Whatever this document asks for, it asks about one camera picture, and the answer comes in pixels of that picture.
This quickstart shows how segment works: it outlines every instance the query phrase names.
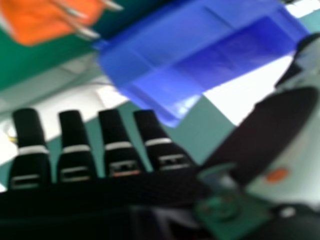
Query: orange bag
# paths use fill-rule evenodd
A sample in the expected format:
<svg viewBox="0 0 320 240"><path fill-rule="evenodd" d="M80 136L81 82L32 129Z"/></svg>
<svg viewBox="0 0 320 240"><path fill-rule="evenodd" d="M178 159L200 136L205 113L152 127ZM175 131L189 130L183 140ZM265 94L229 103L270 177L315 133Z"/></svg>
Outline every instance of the orange bag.
<svg viewBox="0 0 320 240"><path fill-rule="evenodd" d="M18 43L32 46L78 32L89 39L99 34L86 26L94 24L104 8L122 10L110 0L0 0L3 18Z"/></svg>

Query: orange button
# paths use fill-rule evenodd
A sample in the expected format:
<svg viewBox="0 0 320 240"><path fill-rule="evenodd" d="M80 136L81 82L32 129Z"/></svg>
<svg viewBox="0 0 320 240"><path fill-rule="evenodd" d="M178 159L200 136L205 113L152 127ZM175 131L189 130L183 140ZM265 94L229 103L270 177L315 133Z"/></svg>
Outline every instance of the orange button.
<svg viewBox="0 0 320 240"><path fill-rule="evenodd" d="M269 172L266 176L266 181L270 184L276 184L284 180L289 175L289 170L286 168L277 168Z"/></svg>

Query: blue container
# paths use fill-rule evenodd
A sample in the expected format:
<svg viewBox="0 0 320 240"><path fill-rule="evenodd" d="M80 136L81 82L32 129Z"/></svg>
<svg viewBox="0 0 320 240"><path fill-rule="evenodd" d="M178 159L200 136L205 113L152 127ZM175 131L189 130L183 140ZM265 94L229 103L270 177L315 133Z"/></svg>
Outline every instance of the blue container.
<svg viewBox="0 0 320 240"><path fill-rule="evenodd" d="M100 47L98 63L175 127L204 91L288 54L307 34L277 0L177 0Z"/></svg>

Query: orange object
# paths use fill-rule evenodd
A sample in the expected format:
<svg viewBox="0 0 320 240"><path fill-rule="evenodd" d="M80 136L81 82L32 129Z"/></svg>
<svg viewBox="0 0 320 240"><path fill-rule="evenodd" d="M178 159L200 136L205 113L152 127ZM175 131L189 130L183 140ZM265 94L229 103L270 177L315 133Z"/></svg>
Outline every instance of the orange object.
<svg viewBox="0 0 320 240"><path fill-rule="evenodd" d="M0 8L20 44L32 46L95 23L106 6L100 0L1 0Z"/></svg>
<svg viewBox="0 0 320 240"><path fill-rule="evenodd" d="M266 180L270 184L276 184L283 181L289 175L289 170L286 168L277 168L269 172L266 176Z"/></svg>

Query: blue plastic bin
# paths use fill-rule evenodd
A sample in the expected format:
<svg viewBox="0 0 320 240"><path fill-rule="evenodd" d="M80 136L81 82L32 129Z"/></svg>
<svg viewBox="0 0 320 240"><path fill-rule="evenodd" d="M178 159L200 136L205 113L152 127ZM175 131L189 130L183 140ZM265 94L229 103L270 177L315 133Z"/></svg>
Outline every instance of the blue plastic bin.
<svg viewBox="0 0 320 240"><path fill-rule="evenodd" d="M204 91L288 54L307 34L277 0L177 0L98 43L98 63L175 127Z"/></svg>

